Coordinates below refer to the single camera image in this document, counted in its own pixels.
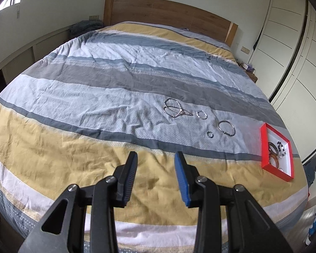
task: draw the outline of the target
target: blue gripper pad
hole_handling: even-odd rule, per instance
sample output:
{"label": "blue gripper pad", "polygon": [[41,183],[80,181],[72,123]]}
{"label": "blue gripper pad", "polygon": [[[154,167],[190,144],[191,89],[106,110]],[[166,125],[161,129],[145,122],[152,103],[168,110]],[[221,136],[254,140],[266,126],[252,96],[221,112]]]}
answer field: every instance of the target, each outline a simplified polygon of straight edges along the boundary
{"label": "blue gripper pad", "polygon": [[183,168],[183,165],[178,153],[176,153],[174,156],[174,167],[175,167],[175,173],[177,174],[181,198],[183,199],[183,202],[185,203],[185,205],[189,207],[191,203],[191,198],[189,195],[189,186],[188,186],[184,168]]}

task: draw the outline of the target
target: wooden headboard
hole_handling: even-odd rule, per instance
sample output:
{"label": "wooden headboard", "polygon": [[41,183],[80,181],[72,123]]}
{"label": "wooden headboard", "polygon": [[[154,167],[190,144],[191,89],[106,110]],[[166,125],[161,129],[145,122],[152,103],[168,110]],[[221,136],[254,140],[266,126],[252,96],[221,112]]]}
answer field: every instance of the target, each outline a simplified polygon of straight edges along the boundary
{"label": "wooden headboard", "polygon": [[231,46],[238,25],[211,12],[168,0],[105,0],[103,22],[124,21],[163,24],[192,32]]}

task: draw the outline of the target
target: yellow stripe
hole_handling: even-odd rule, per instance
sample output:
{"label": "yellow stripe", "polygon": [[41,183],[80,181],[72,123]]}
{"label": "yellow stripe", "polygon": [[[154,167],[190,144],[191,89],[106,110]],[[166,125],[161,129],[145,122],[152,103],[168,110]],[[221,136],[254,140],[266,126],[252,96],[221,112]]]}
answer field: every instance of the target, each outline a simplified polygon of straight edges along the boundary
{"label": "yellow stripe", "polygon": [[[186,208],[181,200],[171,153],[63,132],[0,104],[0,161],[22,182],[53,200],[71,183],[89,186],[112,174],[125,163],[131,150],[138,153],[133,192],[125,209],[115,209],[115,219],[152,225],[196,225],[197,209]],[[299,159],[294,159],[292,182],[262,170],[255,161],[186,159],[217,184],[232,187],[242,183],[262,206],[282,202],[307,183]]]}
{"label": "yellow stripe", "polygon": [[186,36],[180,35],[177,32],[171,31],[169,29],[151,27],[151,26],[146,26],[143,24],[121,23],[121,24],[116,24],[112,27],[102,28],[99,31],[108,31],[108,30],[117,30],[117,31],[122,31],[126,33],[136,33],[136,34],[164,38],[170,41],[196,47],[209,54],[220,56],[226,60],[231,60],[235,62],[235,58],[230,51],[225,50],[220,47],[216,47],[215,45],[208,44],[198,39],[188,38]]}

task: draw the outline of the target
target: light switch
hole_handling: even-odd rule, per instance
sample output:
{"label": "light switch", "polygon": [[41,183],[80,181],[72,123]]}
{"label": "light switch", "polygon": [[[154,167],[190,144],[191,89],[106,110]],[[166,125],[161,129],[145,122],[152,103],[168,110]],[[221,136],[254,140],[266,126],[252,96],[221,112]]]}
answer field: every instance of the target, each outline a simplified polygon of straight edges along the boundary
{"label": "light switch", "polygon": [[89,21],[95,21],[95,20],[98,20],[99,18],[99,15],[91,15],[89,16]]}
{"label": "light switch", "polygon": [[241,51],[246,53],[246,54],[249,54],[250,53],[250,50],[245,48],[244,46],[241,48]]}

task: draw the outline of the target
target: ring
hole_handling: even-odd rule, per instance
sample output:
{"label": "ring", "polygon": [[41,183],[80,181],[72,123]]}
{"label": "ring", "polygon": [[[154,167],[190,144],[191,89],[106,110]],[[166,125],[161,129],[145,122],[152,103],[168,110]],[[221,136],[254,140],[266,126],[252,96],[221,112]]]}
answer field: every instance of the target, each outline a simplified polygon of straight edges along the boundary
{"label": "ring", "polygon": [[279,150],[272,142],[268,142],[268,150],[272,155],[277,156],[279,154]]}
{"label": "ring", "polygon": [[213,138],[214,137],[214,134],[212,131],[207,131],[206,132],[207,136],[210,137],[210,138]]}
{"label": "ring", "polygon": [[[205,118],[201,118],[201,117],[199,116],[199,112],[204,113],[204,114],[205,114]],[[198,118],[200,118],[201,120],[206,120],[206,119],[207,119],[207,114],[206,114],[206,112],[204,112],[203,110],[198,110],[196,114],[197,114]]]}
{"label": "ring", "polygon": [[[228,124],[230,124],[230,126],[233,127],[234,133],[233,133],[233,134],[230,134],[230,133],[228,133],[228,132],[222,130],[222,129],[220,128],[220,124],[221,124],[221,123],[228,123]],[[218,123],[218,127],[219,127],[219,129],[220,129],[221,132],[223,132],[224,134],[226,134],[226,135],[228,135],[228,136],[230,136],[230,137],[232,137],[232,136],[235,135],[235,127],[234,127],[234,125],[232,125],[230,122],[228,122],[228,121],[226,121],[226,120],[220,121],[220,122]]]}
{"label": "ring", "polygon": [[279,168],[279,160],[278,160],[278,158],[277,158],[277,155],[275,155],[275,154],[270,154],[270,155],[269,155],[269,163],[270,163],[270,158],[273,158],[273,159],[274,159],[274,161],[275,161],[275,167],[276,167],[276,168]]}

